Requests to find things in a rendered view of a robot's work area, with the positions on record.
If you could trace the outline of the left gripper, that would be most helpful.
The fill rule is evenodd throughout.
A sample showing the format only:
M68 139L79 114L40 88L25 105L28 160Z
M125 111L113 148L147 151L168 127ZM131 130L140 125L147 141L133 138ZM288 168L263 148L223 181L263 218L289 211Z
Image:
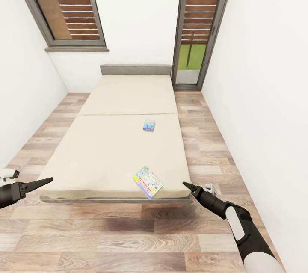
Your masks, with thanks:
M0 209L10 206L26 197L26 193L33 191L53 181L53 177L31 183L16 182L0 187Z

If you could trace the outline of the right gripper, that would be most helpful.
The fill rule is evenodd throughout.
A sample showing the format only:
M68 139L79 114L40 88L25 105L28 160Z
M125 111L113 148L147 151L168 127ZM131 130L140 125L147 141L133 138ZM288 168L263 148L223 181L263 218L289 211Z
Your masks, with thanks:
M213 205L215 201L219 198L217 198L211 193L206 192L205 189L203 189L201 186L195 186L194 184L190 184L187 182L183 182L183 184L191 190L193 196L203 207L206 207L208 210L213 212Z

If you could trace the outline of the board game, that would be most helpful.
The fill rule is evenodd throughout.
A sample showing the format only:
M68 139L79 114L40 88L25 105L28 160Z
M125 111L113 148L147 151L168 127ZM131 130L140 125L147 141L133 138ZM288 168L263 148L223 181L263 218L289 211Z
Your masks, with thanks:
M143 129L144 130L148 130L148 131L152 131L153 128L154 128L154 123L155 123L155 120L152 120L152 119L146 119L144 125L143 125Z
M162 187L163 184L159 179L145 166L139 172L137 172L133 179L148 197L151 199Z

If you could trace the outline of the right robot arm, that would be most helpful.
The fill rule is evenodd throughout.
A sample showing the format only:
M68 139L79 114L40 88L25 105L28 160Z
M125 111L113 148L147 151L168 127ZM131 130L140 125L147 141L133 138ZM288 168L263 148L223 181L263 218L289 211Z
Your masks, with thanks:
M187 182L183 184L203 207L228 220L246 273L285 273L253 223L249 211L217 198L213 184L206 184L206 189Z

